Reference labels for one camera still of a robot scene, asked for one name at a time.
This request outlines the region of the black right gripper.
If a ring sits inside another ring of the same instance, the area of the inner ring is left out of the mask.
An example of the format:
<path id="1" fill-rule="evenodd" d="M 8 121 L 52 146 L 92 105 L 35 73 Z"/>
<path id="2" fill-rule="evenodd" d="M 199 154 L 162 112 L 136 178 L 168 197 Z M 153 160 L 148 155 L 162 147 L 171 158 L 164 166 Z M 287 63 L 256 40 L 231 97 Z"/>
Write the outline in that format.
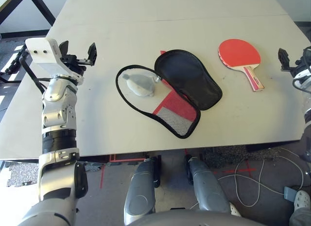
<path id="1" fill-rule="evenodd" d="M 286 50 L 279 48 L 278 49 L 278 59 L 281 63 L 282 71 L 290 71 L 292 77 L 296 77 L 300 72 L 305 70 L 305 63 L 302 60 L 296 60 L 296 67 L 290 67 L 290 60 L 288 58 L 288 53 Z"/>

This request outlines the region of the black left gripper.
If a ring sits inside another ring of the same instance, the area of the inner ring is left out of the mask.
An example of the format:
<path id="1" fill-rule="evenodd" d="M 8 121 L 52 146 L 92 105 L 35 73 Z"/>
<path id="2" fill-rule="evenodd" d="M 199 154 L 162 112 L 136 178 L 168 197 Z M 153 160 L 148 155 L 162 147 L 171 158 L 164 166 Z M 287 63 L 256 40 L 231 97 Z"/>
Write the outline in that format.
<path id="1" fill-rule="evenodd" d="M 68 53 L 69 41 L 66 40 L 59 45 L 59 50 L 61 52 L 60 60 L 64 63 L 71 71 L 77 74 L 84 74 L 86 71 L 86 66 L 94 66 L 97 58 L 97 49 L 96 44 L 92 43 L 88 49 L 88 60 L 87 59 L 78 59 L 77 56 L 67 54 Z"/>

